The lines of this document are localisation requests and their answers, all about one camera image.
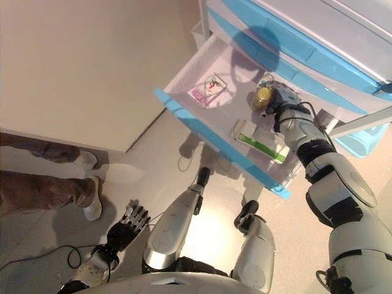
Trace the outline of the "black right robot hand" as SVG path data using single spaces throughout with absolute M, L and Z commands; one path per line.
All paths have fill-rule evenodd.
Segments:
M 269 91 L 267 105 L 262 107 L 261 113 L 258 115 L 260 118 L 274 115 L 275 118 L 283 120 L 310 115 L 310 111 L 300 105 L 299 94 L 286 84 L 267 81 L 260 86 Z

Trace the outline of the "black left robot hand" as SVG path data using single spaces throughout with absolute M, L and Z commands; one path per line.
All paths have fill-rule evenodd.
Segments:
M 122 252 L 149 224 L 149 211 L 141 205 L 126 209 L 122 218 L 107 233 L 106 245 L 116 252 Z

